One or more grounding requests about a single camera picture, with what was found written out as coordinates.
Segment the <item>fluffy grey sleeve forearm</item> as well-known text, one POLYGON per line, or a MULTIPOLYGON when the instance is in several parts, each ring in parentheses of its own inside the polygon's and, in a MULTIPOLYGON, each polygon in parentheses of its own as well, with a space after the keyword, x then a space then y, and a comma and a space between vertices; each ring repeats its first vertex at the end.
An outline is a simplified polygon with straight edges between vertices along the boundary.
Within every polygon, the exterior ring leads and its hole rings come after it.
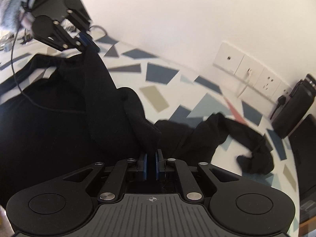
POLYGON ((26 0, 1 0, 1 29, 15 32, 20 19, 21 2, 26 0))

